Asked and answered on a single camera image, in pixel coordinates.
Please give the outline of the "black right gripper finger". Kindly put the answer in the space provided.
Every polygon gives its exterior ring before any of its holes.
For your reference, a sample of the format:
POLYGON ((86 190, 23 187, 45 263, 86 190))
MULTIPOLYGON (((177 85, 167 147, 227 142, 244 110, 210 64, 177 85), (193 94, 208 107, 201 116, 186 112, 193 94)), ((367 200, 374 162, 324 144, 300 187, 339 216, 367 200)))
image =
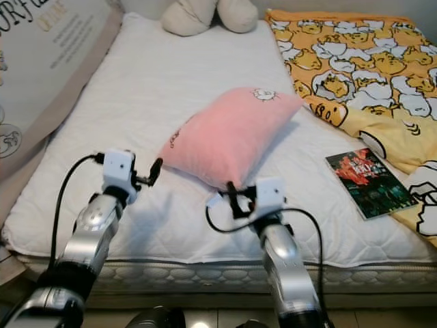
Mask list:
POLYGON ((232 216, 240 217, 241 209, 238 206, 238 191, 232 182, 227 182, 225 195, 228 197, 229 206, 231 207, 232 216))

